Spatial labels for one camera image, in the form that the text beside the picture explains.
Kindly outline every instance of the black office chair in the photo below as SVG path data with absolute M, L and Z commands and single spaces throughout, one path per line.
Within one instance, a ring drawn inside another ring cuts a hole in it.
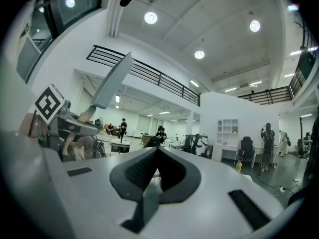
M 301 159 L 307 159 L 304 157 L 304 155 L 308 152 L 307 150 L 304 150 L 304 146 L 303 146 L 303 140 L 299 139 L 297 142 L 297 146 L 298 146 L 298 155 L 299 158 Z
M 239 150 L 239 157 L 242 158 L 243 162 L 246 159 L 253 158 L 253 141 L 250 139 L 249 136 L 245 136 L 240 141 L 241 149 Z

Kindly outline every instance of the floor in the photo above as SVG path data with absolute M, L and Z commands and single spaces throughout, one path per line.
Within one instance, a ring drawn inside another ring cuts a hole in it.
M 97 137 L 104 141 L 104 148 L 107 156 L 119 155 L 116 152 L 111 153 L 111 146 L 109 144 L 109 142 L 112 139 L 116 139 L 117 136 L 110 136 L 104 132 L 101 132 L 97 135 Z M 139 150 L 143 147 L 140 138 L 133 139 L 132 137 L 126 136 L 124 139 L 131 143 L 130 151 Z M 251 168 L 250 164 L 247 163 L 243 164 L 241 173 L 250 175 L 255 183 L 270 192 L 272 195 L 276 196 L 282 205 L 287 207 L 288 200 L 293 194 L 292 192 L 298 191 L 307 183 L 303 181 L 307 161 L 291 154 L 285 155 L 284 157 L 278 157 L 277 160 L 278 162 L 276 169 L 270 167 L 267 172 L 261 173 L 261 168 L 259 167 L 258 163 L 255 163 L 253 168 Z M 234 167 L 233 160 L 224 158 L 222 162 Z M 284 194 L 281 195 L 279 187 L 277 186 L 283 186 L 284 188 L 290 189 L 292 192 L 286 190 Z

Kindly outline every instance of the ceiling light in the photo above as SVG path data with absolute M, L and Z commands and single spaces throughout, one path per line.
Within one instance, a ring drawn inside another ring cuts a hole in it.
M 298 6 L 295 4 L 288 6 L 288 10 L 298 10 L 298 9 L 299 9 Z
M 299 50 L 299 51 L 294 51 L 294 52 L 290 53 L 291 56 L 297 55 L 297 54 L 301 54 L 301 50 Z
M 202 50 L 197 50 L 195 52 L 195 58 L 202 59 L 203 57 L 205 57 L 205 53 Z
M 230 90 L 225 90 L 225 92 L 229 92 L 229 91 L 232 91 L 232 90 L 237 90 L 237 88 L 232 88 Z
M 312 114 L 302 115 L 301 118 L 312 116 Z
M 156 23 L 156 21 L 158 20 L 158 16 L 154 13 L 154 12 L 148 12 L 145 14 L 144 16 L 144 20 L 148 23 L 148 24 L 154 24 Z
M 295 75 L 295 74 L 287 74 L 284 77 L 290 77 L 290 76 L 293 76 L 293 75 Z
M 75 6 L 75 0 L 65 0 L 65 5 L 72 8 Z
M 199 87 L 199 85 L 196 82 L 194 82 L 193 80 L 191 80 L 190 83 L 192 83 L 195 87 Z
M 250 86 L 256 85 L 256 84 L 259 84 L 259 83 L 262 83 L 262 82 L 254 82 L 254 83 L 250 84 Z
M 250 30 L 252 30 L 253 32 L 257 32 L 260 28 L 260 24 L 258 21 L 253 20 L 252 22 L 250 22 Z
M 314 50 L 317 50 L 317 49 L 318 49 L 318 47 L 313 47 L 313 48 L 308 49 L 308 51 L 314 51 Z

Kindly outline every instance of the person in black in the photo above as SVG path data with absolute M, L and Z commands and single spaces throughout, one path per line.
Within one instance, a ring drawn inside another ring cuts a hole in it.
M 128 125 L 126 124 L 125 119 L 122 119 L 122 123 L 120 125 L 120 132 L 119 132 L 118 138 L 122 138 L 124 136 L 127 127 L 128 127 Z
M 112 124 L 110 123 L 109 126 L 108 126 L 108 129 L 107 129 L 107 132 L 108 132 L 109 134 L 111 134 L 113 130 L 114 130 L 114 127 L 113 127 Z
M 274 150 L 275 132 L 271 130 L 270 123 L 266 124 L 266 130 L 264 130 L 264 128 L 261 129 L 260 136 L 264 141 L 264 153 L 262 157 L 263 167 L 261 169 L 261 172 L 263 173 L 265 170 L 268 170 Z
M 165 131 L 165 128 L 164 128 L 164 127 L 161 127 L 161 128 L 160 128 L 160 132 L 157 132 L 156 135 L 155 135 L 157 138 L 159 138 L 159 141 L 160 141 L 161 144 L 163 144 L 164 141 L 165 141 L 166 138 L 167 138 L 167 135 L 165 134 L 164 131 Z

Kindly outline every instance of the shelving unit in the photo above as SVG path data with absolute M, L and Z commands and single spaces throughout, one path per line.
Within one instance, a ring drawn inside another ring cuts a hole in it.
M 238 151 L 238 119 L 219 119 L 217 121 L 217 138 L 211 159 L 221 161 L 223 150 L 233 151 L 234 159 L 236 159 Z

